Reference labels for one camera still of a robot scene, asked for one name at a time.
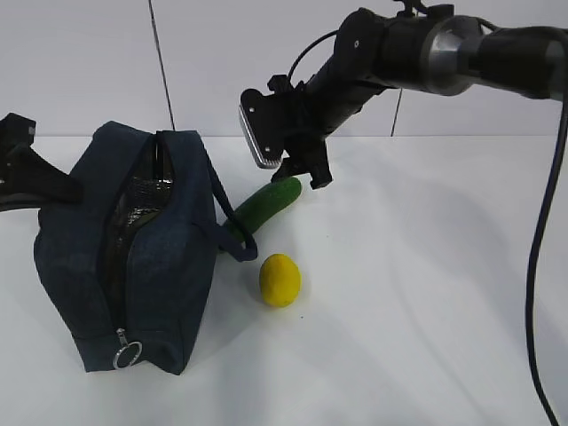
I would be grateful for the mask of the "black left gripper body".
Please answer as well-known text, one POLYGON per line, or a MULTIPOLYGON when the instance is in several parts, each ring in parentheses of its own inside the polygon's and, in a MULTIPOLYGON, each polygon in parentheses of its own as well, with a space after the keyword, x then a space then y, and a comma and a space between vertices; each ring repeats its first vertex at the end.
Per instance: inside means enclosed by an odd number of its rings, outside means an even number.
POLYGON ((1 195, 34 192, 36 122, 15 113, 1 120, 1 195))

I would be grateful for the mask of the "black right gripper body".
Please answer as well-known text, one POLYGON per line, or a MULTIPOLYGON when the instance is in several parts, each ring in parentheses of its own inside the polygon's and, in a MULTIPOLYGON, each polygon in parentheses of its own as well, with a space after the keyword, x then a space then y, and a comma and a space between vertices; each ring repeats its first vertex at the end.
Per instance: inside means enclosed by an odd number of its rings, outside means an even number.
POLYGON ((286 75, 273 75, 268 89, 273 94, 282 94, 292 122, 292 129, 285 138, 284 150, 288 156, 300 156, 305 161, 306 173, 312 178, 312 189, 329 185, 333 178, 329 169, 327 145, 323 131, 319 128, 308 108, 305 84, 293 87, 286 75))

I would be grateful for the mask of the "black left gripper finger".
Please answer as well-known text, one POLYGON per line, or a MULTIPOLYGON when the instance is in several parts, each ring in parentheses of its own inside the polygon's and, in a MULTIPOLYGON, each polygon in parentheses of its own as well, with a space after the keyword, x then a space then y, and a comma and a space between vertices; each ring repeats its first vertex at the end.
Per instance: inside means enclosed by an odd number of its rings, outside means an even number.
POLYGON ((0 211, 18 209, 39 209, 44 205, 44 198, 32 194, 14 193, 0 196, 0 211))
POLYGON ((35 154, 34 192, 44 198, 44 204, 78 204, 83 200, 82 184, 35 154))

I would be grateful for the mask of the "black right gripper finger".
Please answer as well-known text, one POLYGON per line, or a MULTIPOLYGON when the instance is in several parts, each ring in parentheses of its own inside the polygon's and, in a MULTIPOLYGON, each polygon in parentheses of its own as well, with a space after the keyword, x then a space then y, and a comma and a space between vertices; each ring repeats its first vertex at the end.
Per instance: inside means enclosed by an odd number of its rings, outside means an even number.
POLYGON ((300 156, 289 156, 282 160, 276 172, 272 175, 272 182, 279 182, 286 178, 303 175, 306 173, 305 161, 300 156))

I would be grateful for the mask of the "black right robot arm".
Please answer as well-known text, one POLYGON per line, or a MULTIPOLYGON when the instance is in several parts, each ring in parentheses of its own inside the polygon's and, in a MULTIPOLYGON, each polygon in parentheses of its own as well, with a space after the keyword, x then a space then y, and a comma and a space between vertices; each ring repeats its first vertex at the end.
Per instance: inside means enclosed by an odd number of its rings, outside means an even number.
POLYGON ((268 95, 241 96, 249 149, 274 179, 308 174, 313 188, 328 185, 327 137, 387 90, 453 97, 480 85, 567 100, 563 28, 503 28, 450 4, 407 1, 391 18, 360 8, 330 37, 331 56, 307 82, 274 75, 268 95))

